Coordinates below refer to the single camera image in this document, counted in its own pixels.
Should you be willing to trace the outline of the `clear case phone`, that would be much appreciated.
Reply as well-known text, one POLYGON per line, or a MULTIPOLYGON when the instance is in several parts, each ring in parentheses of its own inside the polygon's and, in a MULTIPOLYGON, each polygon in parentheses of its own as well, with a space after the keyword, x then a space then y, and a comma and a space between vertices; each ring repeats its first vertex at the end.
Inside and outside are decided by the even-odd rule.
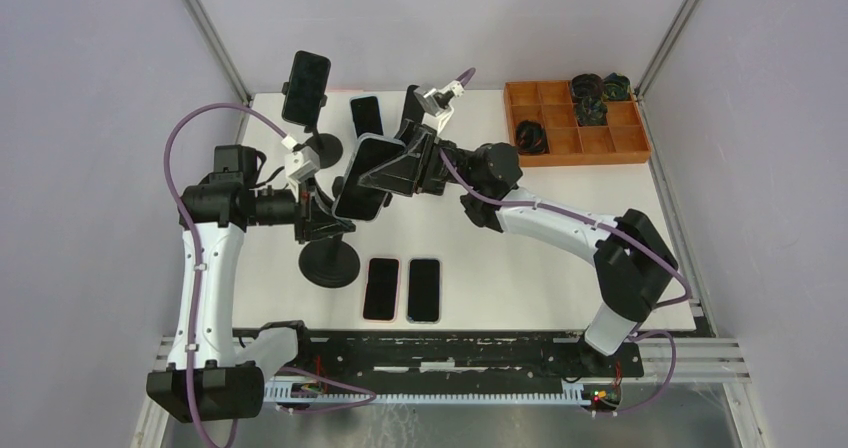
POLYGON ((407 318, 413 323, 440 320, 441 263, 437 259, 412 259, 409 263, 407 318))

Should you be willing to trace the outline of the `pink case phone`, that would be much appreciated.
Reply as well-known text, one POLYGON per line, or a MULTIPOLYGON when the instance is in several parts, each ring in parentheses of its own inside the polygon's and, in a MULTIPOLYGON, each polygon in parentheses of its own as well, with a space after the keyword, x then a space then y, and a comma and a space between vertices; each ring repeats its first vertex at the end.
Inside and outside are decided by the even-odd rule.
POLYGON ((396 317, 400 262, 372 258, 366 270, 362 316, 366 321, 389 322, 396 317))

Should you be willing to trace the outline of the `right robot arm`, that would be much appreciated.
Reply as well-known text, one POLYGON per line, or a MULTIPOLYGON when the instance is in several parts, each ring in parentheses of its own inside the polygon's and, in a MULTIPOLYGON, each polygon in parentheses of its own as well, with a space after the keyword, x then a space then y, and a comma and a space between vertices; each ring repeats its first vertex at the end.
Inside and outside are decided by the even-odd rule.
POLYGON ((435 129, 406 121, 400 138, 376 137, 356 150, 346 179, 357 188, 411 197, 443 194, 449 183, 465 189, 460 203, 477 227, 521 235, 567 251, 594 267, 602 302, 581 337, 580 368, 602 376, 618 349, 657 308, 671 281, 687 283, 650 218, 629 209, 619 216, 592 214, 546 200, 520 187, 517 149, 486 143, 466 150, 435 129))

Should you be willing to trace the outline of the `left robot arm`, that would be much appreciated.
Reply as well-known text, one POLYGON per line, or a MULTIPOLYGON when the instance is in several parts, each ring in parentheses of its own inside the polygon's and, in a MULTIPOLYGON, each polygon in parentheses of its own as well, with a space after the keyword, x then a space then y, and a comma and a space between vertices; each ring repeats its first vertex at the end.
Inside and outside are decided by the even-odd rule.
POLYGON ((177 332, 166 367, 148 374, 147 395, 181 423, 257 416, 265 385, 283 368, 306 373, 314 349, 300 321, 269 322, 238 349, 233 333, 237 264, 252 226, 292 225, 299 243, 332 225, 329 199, 316 186, 320 158, 309 147, 285 158, 295 187, 276 190, 259 181, 265 156, 243 145, 218 146, 213 170, 179 198, 185 271, 177 332))

